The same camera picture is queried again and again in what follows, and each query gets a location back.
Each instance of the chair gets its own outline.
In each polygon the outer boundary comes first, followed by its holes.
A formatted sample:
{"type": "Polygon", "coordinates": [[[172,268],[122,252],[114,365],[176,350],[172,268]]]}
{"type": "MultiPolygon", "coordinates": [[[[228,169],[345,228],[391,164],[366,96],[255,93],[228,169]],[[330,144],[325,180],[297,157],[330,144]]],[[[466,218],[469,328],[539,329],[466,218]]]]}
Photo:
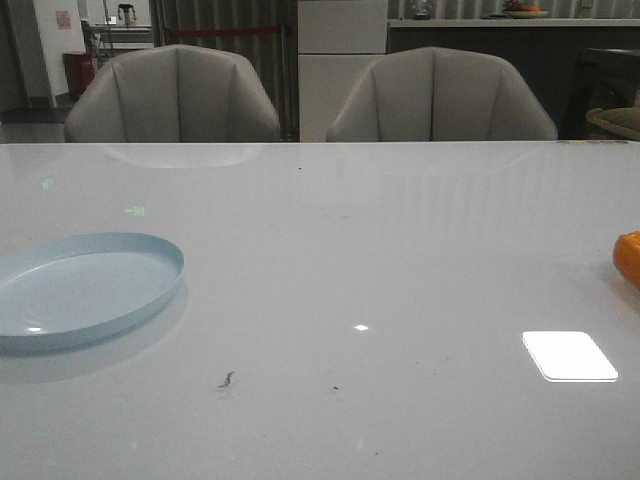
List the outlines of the chair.
{"type": "Polygon", "coordinates": [[[67,142],[270,142],[278,116],[249,61],[170,45],[111,59],[65,122],[67,142]]]}
{"type": "Polygon", "coordinates": [[[438,47],[369,64],[327,134],[330,142],[556,138],[553,121],[509,62],[438,47]]]}

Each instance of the red rope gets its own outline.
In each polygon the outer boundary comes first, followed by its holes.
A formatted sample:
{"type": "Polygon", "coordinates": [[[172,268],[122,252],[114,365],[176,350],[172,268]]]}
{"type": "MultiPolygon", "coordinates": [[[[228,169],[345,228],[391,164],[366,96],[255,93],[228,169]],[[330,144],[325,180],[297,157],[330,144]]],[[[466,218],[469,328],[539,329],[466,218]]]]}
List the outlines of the red rope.
{"type": "Polygon", "coordinates": [[[248,35],[271,35],[273,33],[279,33],[280,27],[226,28],[222,30],[167,30],[173,38],[244,37],[248,35]]]}

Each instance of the floor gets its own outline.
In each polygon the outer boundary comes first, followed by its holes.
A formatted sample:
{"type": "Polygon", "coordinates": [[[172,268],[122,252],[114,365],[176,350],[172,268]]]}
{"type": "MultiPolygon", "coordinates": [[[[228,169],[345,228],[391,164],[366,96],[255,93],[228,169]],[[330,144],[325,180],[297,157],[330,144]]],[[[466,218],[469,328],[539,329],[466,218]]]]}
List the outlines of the floor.
{"type": "Polygon", "coordinates": [[[0,143],[63,143],[63,124],[70,110],[66,107],[0,113],[0,143]]]}

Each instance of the orange object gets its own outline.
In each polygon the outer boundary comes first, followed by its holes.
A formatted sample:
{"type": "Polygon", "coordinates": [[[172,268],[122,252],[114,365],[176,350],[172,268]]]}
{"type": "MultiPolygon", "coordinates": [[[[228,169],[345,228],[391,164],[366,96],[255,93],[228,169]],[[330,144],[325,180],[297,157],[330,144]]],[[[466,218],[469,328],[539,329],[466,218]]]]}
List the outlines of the orange object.
{"type": "Polygon", "coordinates": [[[613,263],[624,278],[640,289],[640,231],[620,235],[613,249],[613,263]]]}

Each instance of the white wall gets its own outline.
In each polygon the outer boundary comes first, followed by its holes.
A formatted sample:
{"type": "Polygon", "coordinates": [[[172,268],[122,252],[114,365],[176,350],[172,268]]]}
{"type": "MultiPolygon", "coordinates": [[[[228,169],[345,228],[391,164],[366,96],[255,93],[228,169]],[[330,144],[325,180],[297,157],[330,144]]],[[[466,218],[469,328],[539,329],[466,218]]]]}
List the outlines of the white wall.
{"type": "MultiPolygon", "coordinates": [[[[102,0],[85,0],[87,3],[88,20],[91,25],[104,24],[104,5],[102,0]]],[[[128,3],[136,10],[136,25],[151,25],[151,15],[149,14],[149,0],[107,0],[107,10],[109,15],[118,15],[118,4],[128,3]]],[[[118,20],[118,25],[124,25],[124,18],[118,20]]]]}
{"type": "Polygon", "coordinates": [[[84,52],[84,37],[80,26],[80,15],[76,0],[33,0],[33,6],[40,31],[40,41],[44,53],[47,75],[51,85],[51,94],[62,95],[69,91],[64,72],[62,54],[66,52],[84,52]],[[66,10],[71,17],[71,28],[61,30],[58,27],[56,11],[66,10]]]}

